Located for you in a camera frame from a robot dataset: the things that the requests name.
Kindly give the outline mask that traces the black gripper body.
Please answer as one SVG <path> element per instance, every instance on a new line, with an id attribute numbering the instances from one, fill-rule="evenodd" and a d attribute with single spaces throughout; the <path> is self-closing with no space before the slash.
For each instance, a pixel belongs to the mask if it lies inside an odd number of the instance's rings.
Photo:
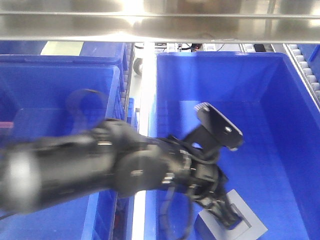
<path id="1" fill-rule="evenodd" d="M 225 190 L 228 178 L 217 165 L 220 154 L 205 160 L 191 155 L 190 183 L 195 186 L 191 198 L 211 213 L 226 213 L 232 208 Z"/>

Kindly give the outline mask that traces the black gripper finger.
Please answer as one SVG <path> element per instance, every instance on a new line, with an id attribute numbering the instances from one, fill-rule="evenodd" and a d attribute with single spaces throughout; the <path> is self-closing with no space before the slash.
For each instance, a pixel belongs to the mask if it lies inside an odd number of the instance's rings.
<path id="1" fill-rule="evenodd" d="M 219 196 L 213 202 L 212 212 L 225 228 L 235 228 L 242 221 L 226 195 Z"/>

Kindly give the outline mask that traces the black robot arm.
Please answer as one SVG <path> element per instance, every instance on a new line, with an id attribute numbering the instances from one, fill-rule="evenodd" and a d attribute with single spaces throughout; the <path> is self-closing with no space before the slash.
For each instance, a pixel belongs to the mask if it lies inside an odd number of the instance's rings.
<path id="1" fill-rule="evenodd" d="M 199 125 L 184 139 L 147 137 L 118 119 L 80 134 L 9 144 L 0 154 L 0 207 L 32 213 L 103 190 L 185 194 L 227 229 L 232 209 L 217 165 L 222 143 Z"/>

